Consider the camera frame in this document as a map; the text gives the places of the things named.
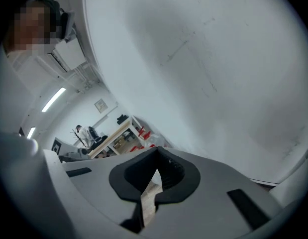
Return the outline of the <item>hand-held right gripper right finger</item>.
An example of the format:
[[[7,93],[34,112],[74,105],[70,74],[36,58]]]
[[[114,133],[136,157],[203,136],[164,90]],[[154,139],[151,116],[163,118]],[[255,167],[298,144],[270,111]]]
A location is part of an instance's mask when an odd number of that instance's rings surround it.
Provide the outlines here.
[[[272,219],[282,207],[267,191],[234,168],[204,157],[167,148],[199,170],[201,180],[184,201],[160,205],[143,237],[147,239],[236,239],[253,231],[228,195],[242,190]]]

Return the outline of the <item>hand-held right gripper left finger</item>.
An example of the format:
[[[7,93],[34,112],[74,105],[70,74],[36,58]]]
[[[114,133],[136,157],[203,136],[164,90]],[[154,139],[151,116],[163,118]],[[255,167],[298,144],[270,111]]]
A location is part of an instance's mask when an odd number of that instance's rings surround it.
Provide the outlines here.
[[[70,163],[43,151],[57,195],[78,233],[129,232],[120,224],[132,217],[135,204],[120,199],[108,178],[112,168],[144,151]]]

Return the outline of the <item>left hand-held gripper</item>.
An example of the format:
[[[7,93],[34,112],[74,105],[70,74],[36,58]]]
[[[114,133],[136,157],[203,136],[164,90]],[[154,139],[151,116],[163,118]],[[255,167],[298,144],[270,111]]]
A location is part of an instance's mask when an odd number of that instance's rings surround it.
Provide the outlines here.
[[[61,162],[76,162],[89,160],[90,158],[87,149],[77,148],[57,137],[54,139],[51,150],[58,155]]]

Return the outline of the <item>black office chair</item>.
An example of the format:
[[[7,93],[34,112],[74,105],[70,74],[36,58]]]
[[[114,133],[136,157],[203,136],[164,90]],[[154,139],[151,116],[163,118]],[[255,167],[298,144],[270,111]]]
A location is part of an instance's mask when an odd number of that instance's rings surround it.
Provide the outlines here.
[[[93,127],[89,127],[89,133],[93,139],[93,143],[91,145],[91,150],[94,150],[97,148],[99,145],[101,145],[107,138],[107,135],[104,136],[99,136],[96,132],[96,130]]]

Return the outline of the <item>light wood table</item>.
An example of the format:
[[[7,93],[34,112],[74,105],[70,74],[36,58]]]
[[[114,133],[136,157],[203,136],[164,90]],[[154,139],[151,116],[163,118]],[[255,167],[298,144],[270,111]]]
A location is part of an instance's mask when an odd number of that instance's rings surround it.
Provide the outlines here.
[[[102,144],[100,144],[97,148],[95,148],[88,154],[89,158],[96,158],[96,156],[99,155],[106,147],[109,147],[116,155],[121,155],[121,153],[113,146],[111,146],[111,144],[128,129],[131,130],[140,141],[141,138],[138,136],[139,133],[137,131],[137,128],[141,129],[142,125],[139,123],[136,117],[131,116],[127,118],[123,123],[119,125],[119,128],[113,134],[108,136]]]

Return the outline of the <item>brown cardboard box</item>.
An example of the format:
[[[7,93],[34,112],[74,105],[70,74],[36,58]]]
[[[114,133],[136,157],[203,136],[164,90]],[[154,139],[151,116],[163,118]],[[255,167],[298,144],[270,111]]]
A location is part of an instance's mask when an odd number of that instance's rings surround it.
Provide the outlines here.
[[[134,133],[131,130],[126,130],[122,135],[120,135],[113,144],[113,147],[118,150],[125,146],[128,142],[135,138]]]

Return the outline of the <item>white ceiling pipes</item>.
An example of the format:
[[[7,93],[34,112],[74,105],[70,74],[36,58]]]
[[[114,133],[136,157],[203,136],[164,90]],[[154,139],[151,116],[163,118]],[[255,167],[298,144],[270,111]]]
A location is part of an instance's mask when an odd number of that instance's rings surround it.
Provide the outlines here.
[[[85,62],[71,70],[67,80],[76,93],[84,94],[94,86],[101,85],[102,81],[95,72],[91,63]]]

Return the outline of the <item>white ceiling air conditioner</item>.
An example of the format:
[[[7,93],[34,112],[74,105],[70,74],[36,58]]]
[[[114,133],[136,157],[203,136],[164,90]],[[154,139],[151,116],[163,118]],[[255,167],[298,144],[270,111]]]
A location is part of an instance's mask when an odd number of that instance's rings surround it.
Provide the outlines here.
[[[76,37],[59,42],[46,56],[61,74],[68,73],[87,62]]]

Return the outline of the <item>grey wall panel box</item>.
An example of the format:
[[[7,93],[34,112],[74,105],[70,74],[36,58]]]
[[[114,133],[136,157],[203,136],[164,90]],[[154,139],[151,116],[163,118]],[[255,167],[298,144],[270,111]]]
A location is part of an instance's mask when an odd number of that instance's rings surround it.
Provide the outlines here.
[[[99,111],[100,114],[108,109],[108,106],[103,99],[98,100],[95,103],[95,107],[97,108],[97,110]]]

